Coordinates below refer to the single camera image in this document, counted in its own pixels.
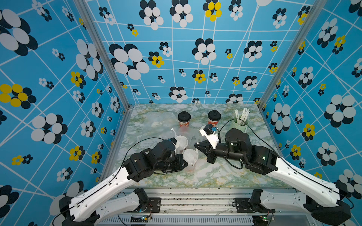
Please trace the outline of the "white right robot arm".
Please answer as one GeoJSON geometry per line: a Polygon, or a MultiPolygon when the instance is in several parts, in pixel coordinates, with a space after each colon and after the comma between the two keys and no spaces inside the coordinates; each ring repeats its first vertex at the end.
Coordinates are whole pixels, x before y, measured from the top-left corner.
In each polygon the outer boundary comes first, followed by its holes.
{"type": "Polygon", "coordinates": [[[303,212],[331,226],[339,226],[351,218],[351,207],[343,202],[347,197],[345,184],[328,182],[293,168],[275,151],[251,144],[249,135],[236,128],[226,133],[225,143],[211,124],[199,131],[206,140],[195,143],[194,147],[207,156],[208,163],[215,163],[218,157],[226,162],[238,161],[251,172],[278,179],[296,189],[294,193],[255,189],[249,201],[236,202],[238,208],[258,213],[275,213],[279,209],[303,212]]]}

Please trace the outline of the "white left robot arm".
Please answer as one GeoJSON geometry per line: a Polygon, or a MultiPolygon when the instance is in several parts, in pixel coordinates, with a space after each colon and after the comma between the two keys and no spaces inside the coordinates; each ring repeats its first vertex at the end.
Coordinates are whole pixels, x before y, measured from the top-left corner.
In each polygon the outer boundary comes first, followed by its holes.
{"type": "Polygon", "coordinates": [[[123,212],[140,211],[149,204],[144,189],[137,188],[129,195],[114,199],[124,189],[156,174],[182,171],[188,163],[176,150],[176,138],[160,139],[154,148],[133,153],[121,166],[92,189],[75,196],[65,195],[58,202],[53,226],[95,226],[103,220],[123,212]]]}

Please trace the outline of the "red cup white lid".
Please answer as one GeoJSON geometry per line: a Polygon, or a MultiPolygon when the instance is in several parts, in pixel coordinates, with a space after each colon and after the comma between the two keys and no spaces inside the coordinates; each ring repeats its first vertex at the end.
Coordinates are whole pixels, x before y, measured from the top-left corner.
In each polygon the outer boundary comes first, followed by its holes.
{"type": "Polygon", "coordinates": [[[181,154],[189,145],[188,139],[182,135],[177,136],[175,139],[177,140],[175,153],[181,154]]]}

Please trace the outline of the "translucent plastic carrier bag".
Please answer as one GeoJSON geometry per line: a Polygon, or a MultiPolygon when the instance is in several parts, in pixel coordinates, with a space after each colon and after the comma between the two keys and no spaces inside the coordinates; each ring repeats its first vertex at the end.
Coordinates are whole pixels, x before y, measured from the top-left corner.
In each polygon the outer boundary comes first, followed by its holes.
{"type": "Polygon", "coordinates": [[[199,159],[199,151],[194,144],[198,141],[199,132],[187,126],[181,126],[178,130],[171,128],[171,131],[177,140],[176,154],[182,154],[188,164],[184,170],[189,173],[194,172],[199,159]]]}

